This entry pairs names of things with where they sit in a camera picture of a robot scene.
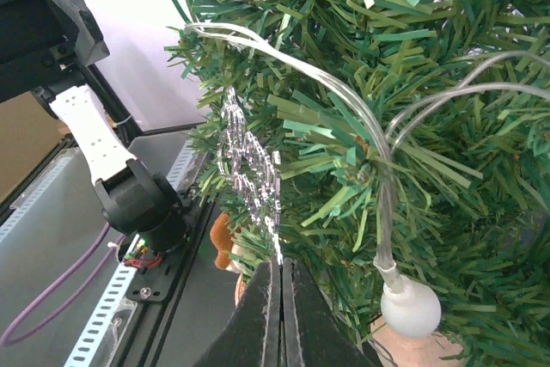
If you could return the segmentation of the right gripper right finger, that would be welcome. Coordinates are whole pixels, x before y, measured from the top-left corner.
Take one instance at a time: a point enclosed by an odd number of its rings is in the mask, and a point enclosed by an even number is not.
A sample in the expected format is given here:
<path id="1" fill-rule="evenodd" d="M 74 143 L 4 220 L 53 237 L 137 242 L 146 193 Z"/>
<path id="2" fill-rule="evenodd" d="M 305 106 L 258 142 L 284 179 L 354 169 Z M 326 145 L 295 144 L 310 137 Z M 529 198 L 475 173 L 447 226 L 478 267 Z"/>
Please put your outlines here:
<path id="1" fill-rule="evenodd" d="M 341 331 L 309 269 L 286 258 L 281 270 L 285 366 L 372 366 Z"/>

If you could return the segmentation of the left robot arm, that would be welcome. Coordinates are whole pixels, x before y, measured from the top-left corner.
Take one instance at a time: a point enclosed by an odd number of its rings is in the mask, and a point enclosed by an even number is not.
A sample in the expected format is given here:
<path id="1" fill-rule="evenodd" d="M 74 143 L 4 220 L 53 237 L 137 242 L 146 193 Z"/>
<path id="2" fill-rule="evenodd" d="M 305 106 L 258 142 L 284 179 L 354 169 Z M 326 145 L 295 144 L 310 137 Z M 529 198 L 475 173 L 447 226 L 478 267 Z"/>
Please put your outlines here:
<path id="1" fill-rule="evenodd" d="M 102 97 L 111 91 L 95 63 L 110 54 L 84 0 L 1 0 L 1 100 L 30 92 L 64 122 L 89 165 L 102 214 L 123 235 L 169 254 L 187 225 L 177 192 L 119 140 Z"/>

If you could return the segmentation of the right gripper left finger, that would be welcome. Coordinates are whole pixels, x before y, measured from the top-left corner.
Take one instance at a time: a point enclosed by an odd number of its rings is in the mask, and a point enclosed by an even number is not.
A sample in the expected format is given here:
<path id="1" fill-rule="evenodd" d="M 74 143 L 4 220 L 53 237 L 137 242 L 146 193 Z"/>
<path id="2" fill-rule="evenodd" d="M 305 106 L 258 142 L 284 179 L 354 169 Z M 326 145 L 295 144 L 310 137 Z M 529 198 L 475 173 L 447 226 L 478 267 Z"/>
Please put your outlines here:
<path id="1" fill-rule="evenodd" d="M 195 363 L 199 367 L 279 366 L 282 314 L 281 268 L 260 263 L 227 326 Z"/>

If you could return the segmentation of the small green christmas tree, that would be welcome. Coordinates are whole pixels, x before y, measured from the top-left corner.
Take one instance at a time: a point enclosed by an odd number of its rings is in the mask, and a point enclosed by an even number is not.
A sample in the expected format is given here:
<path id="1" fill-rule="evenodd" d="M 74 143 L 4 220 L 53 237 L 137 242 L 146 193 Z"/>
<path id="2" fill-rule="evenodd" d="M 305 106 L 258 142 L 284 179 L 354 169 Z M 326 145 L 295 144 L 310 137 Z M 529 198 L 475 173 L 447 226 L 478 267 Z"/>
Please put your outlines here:
<path id="1" fill-rule="evenodd" d="M 273 254 L 220 175 L 229 88 L 281 163 L 279 239 L 357 347 L 394 288 L 438 299 L 462 366 L 549 363 L 549 0 L 174 0 L 204 89 L 204 200 L 243 277 Z M 381 328 L 374 327 L 379 321 Z"/>

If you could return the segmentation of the brown white plush ornament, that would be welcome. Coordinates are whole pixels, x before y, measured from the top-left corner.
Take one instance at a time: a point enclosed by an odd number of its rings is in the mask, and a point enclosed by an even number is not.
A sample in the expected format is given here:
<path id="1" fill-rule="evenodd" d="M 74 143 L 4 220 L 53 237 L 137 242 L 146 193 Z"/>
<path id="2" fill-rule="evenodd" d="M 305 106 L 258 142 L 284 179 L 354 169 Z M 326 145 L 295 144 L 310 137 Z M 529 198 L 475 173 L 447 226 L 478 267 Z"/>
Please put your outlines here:
<path id="1" fill-rule="evenodd" d="M 242 273 L 245 266 L 239 261 L 244 249 L 233 241 L 233 234 L 229 230 L 229 214 L 221 212 L 211 226 L 210 238 L 217 250 L 214 265 L 217 269 L 228 272 Z"/>

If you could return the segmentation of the silver merry christmas sign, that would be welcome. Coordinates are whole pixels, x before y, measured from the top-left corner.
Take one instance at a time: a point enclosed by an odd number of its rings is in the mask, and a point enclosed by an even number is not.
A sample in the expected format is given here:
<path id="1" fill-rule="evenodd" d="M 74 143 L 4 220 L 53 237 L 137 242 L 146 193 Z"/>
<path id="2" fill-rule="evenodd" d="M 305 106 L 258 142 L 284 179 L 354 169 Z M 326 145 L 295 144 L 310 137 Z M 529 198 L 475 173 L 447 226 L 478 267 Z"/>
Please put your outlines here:
<path id="1" fill-rule="evenodd" d="M 280 153 L 268 152 L 248 130 L 245 114 L 232 88 L 226 91 L 221 116 L 226 127 L 217 145 L 218 171 L 244 202 L 252 224 L 269 237 L 277 262 L 282 264 Z"/>

